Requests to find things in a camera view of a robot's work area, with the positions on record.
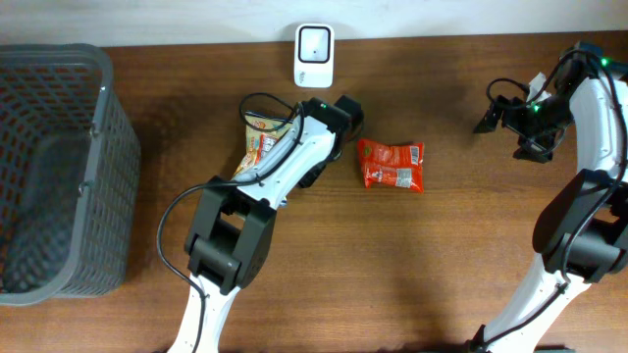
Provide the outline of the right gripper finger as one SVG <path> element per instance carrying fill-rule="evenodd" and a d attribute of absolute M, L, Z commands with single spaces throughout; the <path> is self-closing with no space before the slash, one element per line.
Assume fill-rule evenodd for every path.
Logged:
<path fill-rule="evenodd" d="M 550 150 L 537 151 L 521 145 L 514 153 L 513 158 L 516 160 L 525 160 L 540 164 L 550 162 L 553 158 L 553 152 Z"/>
<path fill-rule="evenodd" d="M 496 106 L 495 104 L 491 104 L 484 117 L 474 127 L 473 132 L 475 134 L 494 132 L 502 114 L 502 108 Z"/>

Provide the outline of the red snack bag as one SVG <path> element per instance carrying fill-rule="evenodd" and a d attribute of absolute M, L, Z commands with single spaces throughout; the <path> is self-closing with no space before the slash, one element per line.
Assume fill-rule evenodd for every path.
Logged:
<path fill-rule="evenodd" d="M 364 185 L 383 184 L 424 192 L 423 143 L 386 145 L 362 138 L 357 143 L 357 154 Z"/>

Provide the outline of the yellow chip bag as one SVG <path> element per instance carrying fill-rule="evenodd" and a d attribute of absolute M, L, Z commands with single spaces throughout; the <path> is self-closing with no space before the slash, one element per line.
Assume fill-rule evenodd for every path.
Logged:
<path fill-rule="evenodd" d="M 245 154 L 235 169 L 234 177 L 255 167 L 292 127 L 291 116 L 282 117 L 246 111 L 252 125 L 245 129 Z"/>

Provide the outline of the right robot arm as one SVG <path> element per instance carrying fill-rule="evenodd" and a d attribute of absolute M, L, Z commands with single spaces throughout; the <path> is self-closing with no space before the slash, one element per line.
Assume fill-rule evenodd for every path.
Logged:
<path fill-rule="evenodd" d="M 551 161 L 576 129 L 577 173 L 539 215 L 532 265 L 506 307 L 468 340 L 468 352 L 536 352 L 562 311 L 627 266 L 627 66 L 578 42 L 549 75 L 521 85 L 524 99 L 489 98 L 475 127 L 518 136 L 517 160 Z"/>

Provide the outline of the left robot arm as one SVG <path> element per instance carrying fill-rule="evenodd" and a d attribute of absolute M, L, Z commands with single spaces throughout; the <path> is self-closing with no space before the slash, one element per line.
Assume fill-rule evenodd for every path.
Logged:
<path fill-rule="evenodd" d="M 257 163 L 230 180 L 214 176 L 176 197 L 200 194 L 183 250 L 188 271 L 165 266 L 190 287 L 173 352 L 216 352 L 237 294 L 250 285 L 269 254 L 277 212 L 296 187 L 307 188 L 363 127 L 361 105 L 343 95 L 329 104 L 319 98 L 288 107 L 285 117 L 240 111 L 245 125 L 276 133 Z"/>

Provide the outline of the white barcode scanner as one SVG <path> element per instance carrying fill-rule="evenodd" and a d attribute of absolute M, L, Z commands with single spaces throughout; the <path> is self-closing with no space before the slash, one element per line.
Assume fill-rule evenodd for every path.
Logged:
<path fill-rule="evenodd" d="M 303 88 L 331 87 L 334 81 L 334 29 L 325 24 L 302 24 L 294 34 L 294 83 Z"/>

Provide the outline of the grey plastic basket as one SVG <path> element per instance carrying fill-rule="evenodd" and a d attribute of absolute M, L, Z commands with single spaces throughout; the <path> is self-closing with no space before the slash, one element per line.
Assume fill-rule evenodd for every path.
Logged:
<path fill-rule="evenodd" d="M 110 58 L 1 49 L 1 303 L 94 298 L 125 280 L 141 165 Z"/>

